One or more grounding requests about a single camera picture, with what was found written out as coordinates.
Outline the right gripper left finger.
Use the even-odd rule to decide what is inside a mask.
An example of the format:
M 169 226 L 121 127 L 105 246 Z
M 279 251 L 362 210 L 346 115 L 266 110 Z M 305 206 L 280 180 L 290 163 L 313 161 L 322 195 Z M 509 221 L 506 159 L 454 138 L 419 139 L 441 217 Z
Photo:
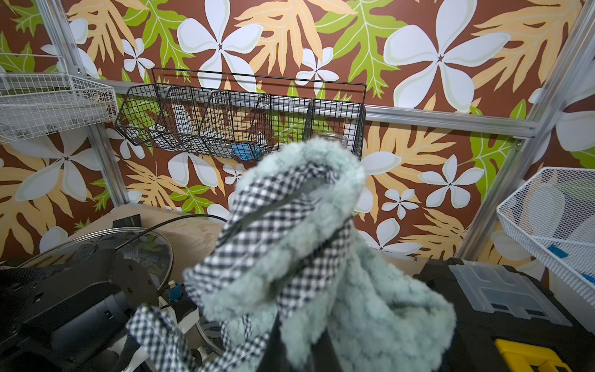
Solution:
M 290 372 L 286 347 L 281 340 L 280 320 L 275 320 L 269 334 L 267 347 L 257 367 L 257 372 Z

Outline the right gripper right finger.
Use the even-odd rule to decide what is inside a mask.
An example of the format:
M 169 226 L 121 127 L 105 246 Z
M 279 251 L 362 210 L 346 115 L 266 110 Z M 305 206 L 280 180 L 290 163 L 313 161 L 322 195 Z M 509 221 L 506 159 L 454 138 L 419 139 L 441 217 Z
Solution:
M 322 334 L 319 340 L 311 346 L 308 370 L 311 372 L 342 372 L 329 334 Z

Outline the green microfibre cloth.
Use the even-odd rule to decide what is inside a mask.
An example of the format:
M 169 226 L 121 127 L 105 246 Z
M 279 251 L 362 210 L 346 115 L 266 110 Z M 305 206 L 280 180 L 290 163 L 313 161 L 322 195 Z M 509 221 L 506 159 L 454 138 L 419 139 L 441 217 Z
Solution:
M 222 327 L 224 352 L 195 361 L 165 312 L 127 328 L 159 371 L 257 371 L 275 320 L 291 371 L 329 334 L 342 371 L 437 371 L 453 305 L 371 249 L 354 226 L 367 175 L 336 140 L 292 143 L 236 186 L 215 250 L 184 272 L 189 298 Z

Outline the glass pot lid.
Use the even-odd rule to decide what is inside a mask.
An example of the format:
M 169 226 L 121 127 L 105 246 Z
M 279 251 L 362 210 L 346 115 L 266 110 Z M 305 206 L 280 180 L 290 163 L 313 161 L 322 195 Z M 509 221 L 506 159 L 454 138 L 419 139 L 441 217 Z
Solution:
M 169 281 L 174 255 L 168 240 L 158 232 L 144 232 L 139 227 L 104 229 L 62 243 L 21 266 L 23 268 L 48 267 L 66 264 L 71 260 L 87 259 L 98 250 L 119 248 L 129 260 L 145 268 L 157 290 Z

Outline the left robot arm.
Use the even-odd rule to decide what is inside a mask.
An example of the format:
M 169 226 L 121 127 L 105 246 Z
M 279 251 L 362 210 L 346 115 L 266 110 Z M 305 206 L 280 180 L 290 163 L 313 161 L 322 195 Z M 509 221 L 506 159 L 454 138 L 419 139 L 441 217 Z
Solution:
M 158 284 L 117 250 L 45 268 L 1 269 L 3 371 L 124 371 L 139 350 L 126 329 Z

